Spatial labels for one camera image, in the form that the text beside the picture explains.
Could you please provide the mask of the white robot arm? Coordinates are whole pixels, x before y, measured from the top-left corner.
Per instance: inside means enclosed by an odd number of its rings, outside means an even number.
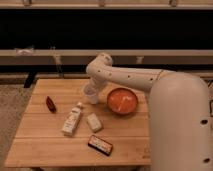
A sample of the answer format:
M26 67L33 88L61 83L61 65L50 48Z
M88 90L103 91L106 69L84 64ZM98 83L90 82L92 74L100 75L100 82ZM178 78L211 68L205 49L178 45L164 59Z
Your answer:
M164 69L121 68L100 53L86 67L89 86L106 83L149 94L151 171L213 171L210 92L198 76Z

